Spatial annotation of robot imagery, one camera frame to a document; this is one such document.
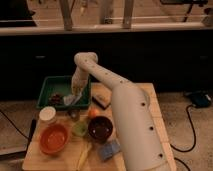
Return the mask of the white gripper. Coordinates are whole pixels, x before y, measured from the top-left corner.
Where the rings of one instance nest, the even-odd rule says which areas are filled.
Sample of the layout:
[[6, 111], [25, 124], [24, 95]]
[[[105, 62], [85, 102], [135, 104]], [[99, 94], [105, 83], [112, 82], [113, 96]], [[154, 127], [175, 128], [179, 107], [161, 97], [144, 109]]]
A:
[[71, 78], [71, 90], [74, 95], [81, 93], [88, 83], [89, 73], [77, 67]]

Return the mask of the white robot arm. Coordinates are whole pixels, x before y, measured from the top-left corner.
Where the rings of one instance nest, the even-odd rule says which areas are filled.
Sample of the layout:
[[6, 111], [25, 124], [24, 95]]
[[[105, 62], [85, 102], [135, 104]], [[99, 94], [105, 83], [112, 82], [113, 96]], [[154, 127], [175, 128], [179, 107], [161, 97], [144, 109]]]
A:
[[71, 88], [78, 94], [92, 75], [111, 91], [111, 108], [126, 171], [171, 171], [149, 109], [148, 94], [132, 81], [100, 66], [94, 52], [74, 56]]

